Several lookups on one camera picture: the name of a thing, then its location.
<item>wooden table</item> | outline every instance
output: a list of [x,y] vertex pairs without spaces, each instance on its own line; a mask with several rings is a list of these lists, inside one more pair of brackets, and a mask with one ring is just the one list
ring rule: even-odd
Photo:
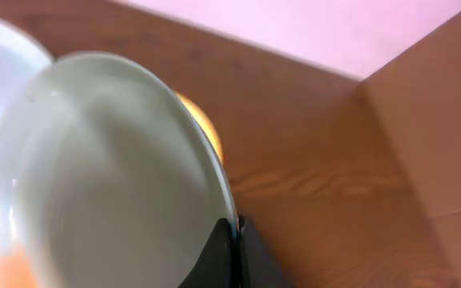
[[239,212],[296,286],[455,287],[356,81],[99,0],[0,0],[0,18],[57,57],[131,58],[205,110]]

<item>brown wooden surface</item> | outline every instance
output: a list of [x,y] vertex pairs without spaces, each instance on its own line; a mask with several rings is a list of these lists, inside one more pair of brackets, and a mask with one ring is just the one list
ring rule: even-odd
[[118,4],[0,0],[0,17],[54,56],[127,56],[205,110],[239,212],[296,286],[455,287],[357,82]]

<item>wall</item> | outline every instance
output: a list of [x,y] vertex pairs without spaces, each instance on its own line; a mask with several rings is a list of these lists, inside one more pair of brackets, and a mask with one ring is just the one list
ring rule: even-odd
[[461,276],[461,13],[365,83]]
[[461,11],[461,0],[118,1],[360,80]]

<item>table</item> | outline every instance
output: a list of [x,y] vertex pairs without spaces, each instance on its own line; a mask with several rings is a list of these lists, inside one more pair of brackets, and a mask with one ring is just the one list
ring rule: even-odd
[[0,0],[0,18],[55,57],[131,58],[199,105],[238,211],[296,286],[455,287],[356,81],[101,0]]

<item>pink wall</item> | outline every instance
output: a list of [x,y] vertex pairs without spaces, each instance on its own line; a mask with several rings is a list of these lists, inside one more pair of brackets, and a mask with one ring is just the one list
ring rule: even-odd
[[119,0],[364,79],[461,0]]

